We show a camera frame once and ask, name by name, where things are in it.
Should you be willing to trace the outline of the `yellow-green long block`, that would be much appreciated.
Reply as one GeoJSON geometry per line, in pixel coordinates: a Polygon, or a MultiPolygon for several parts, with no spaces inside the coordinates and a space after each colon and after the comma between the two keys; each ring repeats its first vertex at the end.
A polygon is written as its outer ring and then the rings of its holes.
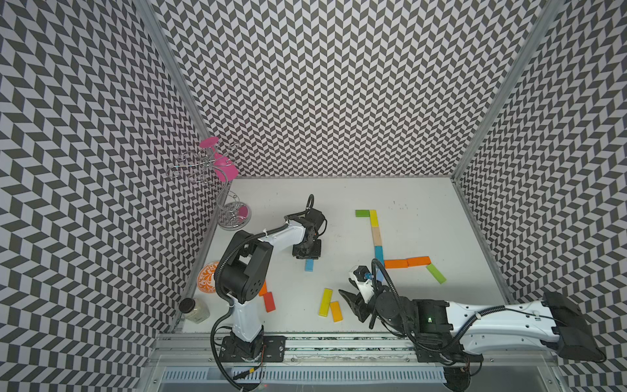
{"type": "Polygon", "coordinates": [[[333,290],[329,288],[325,288],[323,290],[323,295],[320,303],[320,307],[318,309],[318,315],[320,317],[326,318],[328,316],[330,306],[331,306],[331,298],[332,298],[333,290]]]}

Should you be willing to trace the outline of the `orange block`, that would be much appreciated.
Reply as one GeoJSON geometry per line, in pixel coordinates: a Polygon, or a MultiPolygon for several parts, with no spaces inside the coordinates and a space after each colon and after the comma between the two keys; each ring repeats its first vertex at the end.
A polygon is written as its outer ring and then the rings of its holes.
{"type": "Polygon", "coordinates": [[[405,269],[408,268],[408,261],[406,259],[398,260],[385,260],[386,269],[405,269]]]}
{"type": "Polygon", "coordinates": [[[268,293],[267,282],[264,282],[264,285],[259,293],[260,297],[264,297],[268,293]]]}
{"type": "Polygon", "coordinates": [[[431,264],[431,259],[428,256],[418,256],[407,259],[408,267],[416,266],[428,266],[431,264]]]}

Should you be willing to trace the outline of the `teal block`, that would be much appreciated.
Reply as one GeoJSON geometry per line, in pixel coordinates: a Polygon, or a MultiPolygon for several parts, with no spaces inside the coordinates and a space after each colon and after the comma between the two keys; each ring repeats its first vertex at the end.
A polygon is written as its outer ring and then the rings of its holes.
{"type": "Polygon", "coordinates": [[[383,251],[382,246],[375,246],[375,258],[382,263],[385,262],[384,251],[383,251]]]}

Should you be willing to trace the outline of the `natural wood block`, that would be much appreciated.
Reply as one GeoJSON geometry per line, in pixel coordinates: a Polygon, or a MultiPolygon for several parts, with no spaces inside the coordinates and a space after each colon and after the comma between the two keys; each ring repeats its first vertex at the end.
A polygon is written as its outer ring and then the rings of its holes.
{"type": "Polygon", "coordinates": [[[376,227],[372,227],[372,239],[373,239],[373,244],[375,247],[382,247],[383,246],[383,242],[382,242],[382,236],[380,233],[380,227],[376,226],[376,227]]]}

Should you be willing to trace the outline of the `yellow block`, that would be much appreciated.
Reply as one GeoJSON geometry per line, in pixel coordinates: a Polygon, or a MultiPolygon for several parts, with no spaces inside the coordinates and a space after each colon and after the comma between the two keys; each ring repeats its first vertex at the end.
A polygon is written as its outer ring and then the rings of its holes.
{"type": "Polygon", "coordinates": [[[371,223],[371,227],[372,228],[377,228],[379,227],[379,219],[378,219],[378,214],[376,210],[370,210],[369,211],[369,217],[370,217],[370,223],[371,223]]]}

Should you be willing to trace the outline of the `light green block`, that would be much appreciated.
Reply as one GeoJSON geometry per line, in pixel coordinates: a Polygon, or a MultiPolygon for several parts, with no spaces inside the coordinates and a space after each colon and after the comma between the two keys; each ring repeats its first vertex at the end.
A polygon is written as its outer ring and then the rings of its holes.
{"type": "Polygon", "coordinates": [[[429,264],[428,266],[426,266],[426,268],[427,271],[431,273],[431,275],[436,279],[439,284],[444,284],[445,282],[447,282],[445,276],[438,270],[435,265],[429,264]]]}

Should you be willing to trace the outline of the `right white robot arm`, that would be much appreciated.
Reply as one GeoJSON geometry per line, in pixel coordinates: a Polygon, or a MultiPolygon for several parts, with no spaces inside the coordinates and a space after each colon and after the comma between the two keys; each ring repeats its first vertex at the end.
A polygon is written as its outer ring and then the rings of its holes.
{"type": "Polygon", "coordinates": [[[396,289],[380,261],[356,266],[349,275],[356,292],[341,297],[360,323],[381,325],[406,339],[421,363],[478,363],[486,353],[550,351],[560,359],[602,363],[591,326],[578,305],[559,292],[514,305],[468,305],[410,299],[396,289]]]}

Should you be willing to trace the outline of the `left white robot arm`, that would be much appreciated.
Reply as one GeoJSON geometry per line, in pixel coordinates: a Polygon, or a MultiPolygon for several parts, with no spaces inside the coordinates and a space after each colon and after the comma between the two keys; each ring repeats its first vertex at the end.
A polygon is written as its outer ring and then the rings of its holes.
{"type": "Polygon", "coordinates": [[[264,344],[270,339],[254,300],[266,281],[269,264],[275,251],[290,248],[299,260],[317,260],[321,256],[320,237],[326,230],[327,219],[314,207],[313,194],[308,197],[305,210],[285,216],[279,228],[257,235],[240,230],[233,235],[214,274],[218,296],[228,302],[226,315],[214,323],[216,333],[223,321],[232,321],[231,332],[213,348],[217,360],[223,362],[254,362],[264,359],[264,344]]]}

